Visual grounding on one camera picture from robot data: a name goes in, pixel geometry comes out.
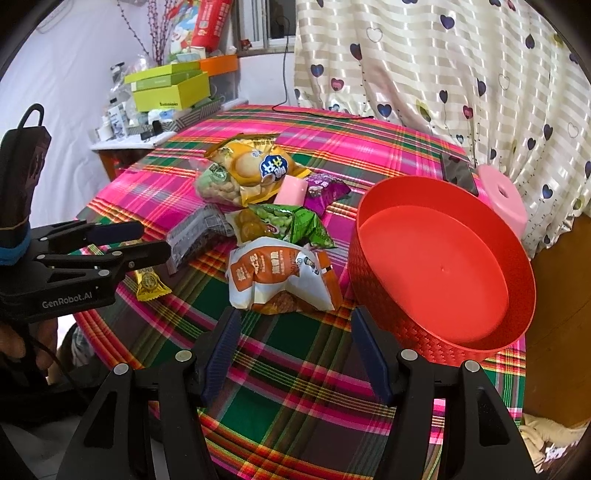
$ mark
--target pink eraser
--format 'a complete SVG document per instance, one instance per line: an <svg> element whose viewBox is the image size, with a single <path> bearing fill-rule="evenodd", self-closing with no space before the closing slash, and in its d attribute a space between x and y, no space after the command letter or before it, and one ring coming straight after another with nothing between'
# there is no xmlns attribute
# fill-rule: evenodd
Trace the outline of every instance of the pink eraser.
<svg viewBox="0 0 591 480"><path fill-rule="evenodd" d="M283 178L283 183L275 197L276 205L294 205L301 206L304 204L306 192L308 191L308 182L304 179L286 175Z"/></svg>

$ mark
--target green snack bag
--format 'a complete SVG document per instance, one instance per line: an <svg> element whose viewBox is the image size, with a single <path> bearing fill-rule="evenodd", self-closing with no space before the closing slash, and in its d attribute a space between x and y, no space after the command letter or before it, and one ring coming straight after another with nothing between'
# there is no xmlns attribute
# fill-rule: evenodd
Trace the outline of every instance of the green snack bag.
<svg viewBox="0 0 591 480"><path fill-rule="evenodd" d="M294 245L306 241L315 248L334 248L332 240L317 214L304 207L290 205L249 205L245 210L226 214L238 245L270 236Z"/></svg>

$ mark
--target smartphone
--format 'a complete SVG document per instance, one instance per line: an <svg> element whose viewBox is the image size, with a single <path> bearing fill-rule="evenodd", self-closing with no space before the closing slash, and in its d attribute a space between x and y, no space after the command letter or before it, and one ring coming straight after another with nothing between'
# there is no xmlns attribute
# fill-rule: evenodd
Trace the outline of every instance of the smartphone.
<svg viewBox="0 0 591 480"><path fill-rule="evenodd" d="M439 160L441 162L443 180L453 183L469 191L475 197L478 197L478 189L474 182L472 169L467 161L449 153L440 154Z"/></svg>

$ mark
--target red package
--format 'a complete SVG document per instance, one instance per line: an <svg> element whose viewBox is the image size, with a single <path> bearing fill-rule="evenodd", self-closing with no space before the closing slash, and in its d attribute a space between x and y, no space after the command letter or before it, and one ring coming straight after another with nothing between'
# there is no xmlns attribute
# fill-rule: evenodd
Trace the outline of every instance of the red package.
<svg viewBox="0 0 591 480"><path fill-rule="evenodd" d="M232 0L202 0L191 46L205 47L208 52L217 50L231 7Z"/></svg>

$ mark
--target small yellow candy wrapper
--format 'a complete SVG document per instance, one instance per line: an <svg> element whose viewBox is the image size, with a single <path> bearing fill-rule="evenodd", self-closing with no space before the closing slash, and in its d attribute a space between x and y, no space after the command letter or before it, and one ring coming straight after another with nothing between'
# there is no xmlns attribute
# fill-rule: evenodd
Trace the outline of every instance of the small yellow candy wrapper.
<svg viewBox="0 0 591 480"><path fill-rule="evenodd" d="M170 288L162 283L158 274L152 267L142 268L134 272L138 282L136 296L139 301L150 301L172 292Z"/></svg>

